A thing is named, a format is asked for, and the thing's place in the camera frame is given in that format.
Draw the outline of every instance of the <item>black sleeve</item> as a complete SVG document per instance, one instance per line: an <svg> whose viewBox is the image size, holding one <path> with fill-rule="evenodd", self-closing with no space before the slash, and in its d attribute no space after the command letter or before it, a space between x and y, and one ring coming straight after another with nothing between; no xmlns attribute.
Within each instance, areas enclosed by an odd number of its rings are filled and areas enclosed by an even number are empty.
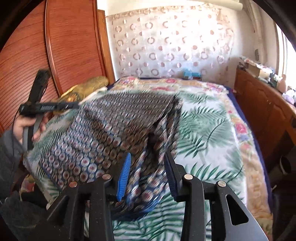
<svg viewBox="0 0 296 241"><path fill-rule="evenodd" d="M23 146L12 135L12 130L4 132L0 138L0 200L9 196L13 178L18 169L21 155L24 153Z"/></svg>

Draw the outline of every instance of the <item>patterned fabric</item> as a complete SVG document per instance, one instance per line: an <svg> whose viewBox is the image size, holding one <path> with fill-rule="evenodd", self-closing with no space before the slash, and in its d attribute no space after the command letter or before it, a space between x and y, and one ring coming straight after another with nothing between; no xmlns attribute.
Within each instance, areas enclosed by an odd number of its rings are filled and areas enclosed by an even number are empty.
<svg viewBox="0 0 296 241"><path fill-rule="evenodd" d="M140 218L164 194L163 158L167 150L176 153L181 107L174 95L107 93L81 107L66 133L42 156L41 167L62 190L74 180L94 181L130 152L126 199L114 204L113 218ZM148 136L156 140L154 146Z"/></svg>
<svg viewBox="0 0 296 241"><path fill-rule="evenodd" d="M184 69L190 69L205 81L233 85L227 66L234 56L235 29L224 9L195 4L107 16L116 77L181 77Z"/></svg>
<svg viewBox="0 0 296 241"><path fill-rule="evenodd" d="M138 80L132 77L128 81L125 78L123 83L117 82L112 90L115 92L117 90L130 91L130 89L177 94L183 99L179 132L185 134L186 128L194 130L194 128L202 127L205 135L209 133L208 129L211 129L210 133L213 132L214 135L211 135L212 138L210 138L206 150L202 150L203 147L199 146L199 151L195 156L196 149L192 149L192 141L195 139L188 137L187 142L180 143L179 138L175 161L182 164L187 173L191 173L203 181L212 183L217 180L226 181L247 205L265 233L271 236L272 215L267 202L263 168L256 152L251 130L237 113L227 96L228 91L221 85L195 80ZM103 93L98 93L92 99L97 99L102 95ZM190 118L193 118L196 114L196 116L204 118L200 121L194 119L192 125L187 125L187 121L184 121L183 118L186 112L185 117L189 115ZM24 159L26 168L34 176L36 184L44 192L49 204L59 195L59 190L44 173L39 161L52 143L67 131L73 118L73 111L54 117L48 123L47 130L35 144L34 149ZM194 142L195 144L199 139L202 142L206 141L204 137L201 138L194 132L194 138L196 137L198 139ZM184 217L184 203L176 203L171 197L169 189L166 191L167 193L154 210L144 218L130 222L114 221L115 240L179 241ZM205 206L206 239L210 240L211 222L208 202ZM86 212L84 222L86 236L88 235L88 220L89 213Z"/></svg>

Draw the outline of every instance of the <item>blue gripper pad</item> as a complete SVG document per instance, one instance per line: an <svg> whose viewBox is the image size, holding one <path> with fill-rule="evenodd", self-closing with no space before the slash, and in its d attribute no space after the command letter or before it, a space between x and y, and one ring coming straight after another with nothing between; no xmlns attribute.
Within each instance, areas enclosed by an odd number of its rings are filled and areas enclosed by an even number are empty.
<svg viewBox="0 0 296 241"><path fill-rule="evenodd" d="M128 182L128 175L131 169L131 154L128 153L126 155L126 159L124 161L119 179L117 184L117 200L120 202L122 197L124 196L124 193L126 191L126 184Z"/></svg>
<svg viewBox="0 0 296 241"><path fill-rule="evenodd" d="M165 155L165 157L164 157L164 164L165 164L165 173L166 173L167 179L168 179L168 185L170 187L170 194L172 195L173 198L175 198L177 196L178 185L177 185L177 181L174 177L173 169L170 165L170 161L169 161L167 155Z"/></svg>

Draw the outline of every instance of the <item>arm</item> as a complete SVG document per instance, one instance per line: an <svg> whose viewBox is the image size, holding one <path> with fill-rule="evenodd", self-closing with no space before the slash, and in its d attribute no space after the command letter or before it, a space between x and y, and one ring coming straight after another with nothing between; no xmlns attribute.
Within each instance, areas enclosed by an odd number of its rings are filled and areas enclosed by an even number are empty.
<svg viewBox="0 0 296 241"><path fill-rule="evenodd" d="M20 158L25 151L22 146L23 129L25 126L32 126L35 121L34 118L19 116L15 120L13 134L10 129L4 132L0 139L0 200L9 196ZM32 138L33 141L40 138L41 132L45 130L45 124L47 121L48 118L45 116L40 124L39 130Z"/></svg>
<svg viewBox="0 0 296 241"><path fill-rule="evenodd" d="M14 139L14 147L12 147L12 138ZM9 196L13 178L23 153L24 149L12 134L12 130L4 132L0 139L0 200Z"/></svg>

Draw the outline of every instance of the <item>bedspread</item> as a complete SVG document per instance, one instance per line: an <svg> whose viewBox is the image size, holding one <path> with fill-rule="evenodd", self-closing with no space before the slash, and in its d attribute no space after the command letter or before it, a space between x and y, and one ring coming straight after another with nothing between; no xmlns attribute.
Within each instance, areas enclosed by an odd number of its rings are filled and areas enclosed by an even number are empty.
<svg viewBox="0 0 296 241"><path fill-rule="evenodd" d="M270 219L267 190L251 130L243 122L228 91L221 85L175 79L137 80L132 77L117 83L113 90L150 90L177 93L183 99L179 124L176 163L187 173L202 181L215 183L224 180L234 190L253 216L260 221ZM72 112L58 116L48 123L46 132L36 146L44 148L53 142L53 132L67 130ZM28 153L26 168L36 179L49 203L59 195L40 167L42 152ZM206 201L206 238L211 239L209 203ZM85 216L85 235L88 235L88 213ZM169 189L153 211L132 222L113 222L116 240L179 240L184 217L184 203L176 203ZM270 230L262 227L268 234Z"/></svg>

